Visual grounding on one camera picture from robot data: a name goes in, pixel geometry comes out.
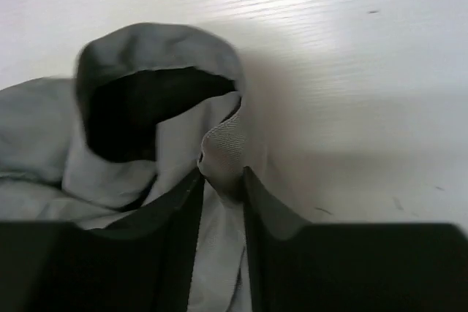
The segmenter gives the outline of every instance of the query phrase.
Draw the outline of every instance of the garment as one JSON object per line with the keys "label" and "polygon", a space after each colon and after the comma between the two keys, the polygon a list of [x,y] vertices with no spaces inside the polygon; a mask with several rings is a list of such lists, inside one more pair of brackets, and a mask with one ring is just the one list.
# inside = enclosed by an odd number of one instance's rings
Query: garment
{"label": "garment", "polygon": [[0,218],[103,228],[206,178],[189,311],[250,311],[235,51],[197,28],[140,23],[84,47],[73,80],[0,91]]}

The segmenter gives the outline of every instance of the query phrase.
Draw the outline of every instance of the gray cloth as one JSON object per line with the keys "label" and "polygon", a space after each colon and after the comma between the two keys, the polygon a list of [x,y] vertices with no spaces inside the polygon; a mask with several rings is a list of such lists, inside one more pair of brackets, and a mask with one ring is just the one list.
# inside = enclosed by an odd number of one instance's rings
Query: gray cloth
{"label": "gray cloth", "polygon": [[[143,70],[185,67],[244,84],[234,50],[196,28],[144,23],[96,43],[83,52],[100,60],[97,86]],[[129,43],[130,60],[106,61]],[[210,97],[158,123],[154,161],[115,163],[88,147],[73,80],[42,78],[0,91],[0,218],[102,228],[129,214],[118,209],[135,201],[156,174],[143,205],[198,164],[207,181],[188,311],[250,311],[243,213],[231,194],[245,159],[241,93]]]}

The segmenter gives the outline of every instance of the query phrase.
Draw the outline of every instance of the stain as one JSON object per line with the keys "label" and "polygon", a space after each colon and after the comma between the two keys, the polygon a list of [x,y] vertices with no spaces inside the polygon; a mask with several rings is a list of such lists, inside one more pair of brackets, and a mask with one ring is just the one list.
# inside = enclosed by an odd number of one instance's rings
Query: stain
{"label": "stain", "polygon": [[327,213],[327,214],[330,215],[330,216],[333,216],[332,212],[327,211],[325,208],[314,208],[314,209],[315,209],[315,210],[318,210],[318,211],[325,212],[325,213]]}
{"label": "stain", "polygon": [[404,208],[401,206],[401,202],[398,197],[393,197],[393,203],[395,204],[397,210],[404,211]]}

